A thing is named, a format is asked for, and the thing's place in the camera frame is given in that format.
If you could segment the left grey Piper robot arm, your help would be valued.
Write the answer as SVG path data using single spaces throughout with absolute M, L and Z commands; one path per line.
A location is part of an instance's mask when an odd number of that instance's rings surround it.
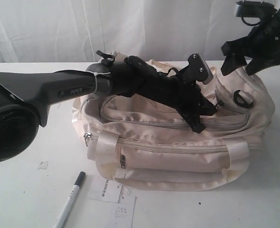
M 86 71 L 53 73 L 0 72 L 0 162 L 11 159 L 35 139 L 45 127 L 52 105 L 84 95 L 108 97 L 141 95 L 175 109 L 190 128 L 200 133 L 202 115 L 217 108 L 201 93 L 199 82 L 208 84 L 212 73 L 200 54 L 189 56 L 188 65 L 174 76 L 158 72 L 137 56 L 122 60 L 98 51 L 99 63 Z

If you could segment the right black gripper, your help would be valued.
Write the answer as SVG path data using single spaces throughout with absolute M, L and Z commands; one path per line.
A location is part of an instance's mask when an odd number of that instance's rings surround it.
M 248 75 L 280 65 L 280 15 L 261 19 L 241 40 L 227 41 L 221 47 L 225 56 L 221 72 L 224 76 L 246 66 Z M 246 57 L 251 57 L 247 64 Z

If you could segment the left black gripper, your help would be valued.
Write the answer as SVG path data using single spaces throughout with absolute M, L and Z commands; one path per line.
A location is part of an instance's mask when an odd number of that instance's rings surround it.
M 175 109 L 195 133 L 205 130 L 201 115 L 212 116 L 218 111 L 195 82 L 184 84 L 179 77 L 150 75 L 140 86 L 139 94 Z

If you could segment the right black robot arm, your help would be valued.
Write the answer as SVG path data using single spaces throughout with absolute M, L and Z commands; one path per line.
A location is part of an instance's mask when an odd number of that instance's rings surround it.
M 225 56 L 221 72 L 224 76 L 245 67 L 248 75 L 280 65 L 280 8 L 263 1 L 241 0 L 236 3 L 235 15 L 249 25 L 245 18 L 258 18 L 250 24 L 250 33 L 242 38 L 227 41 L 221 47 Z

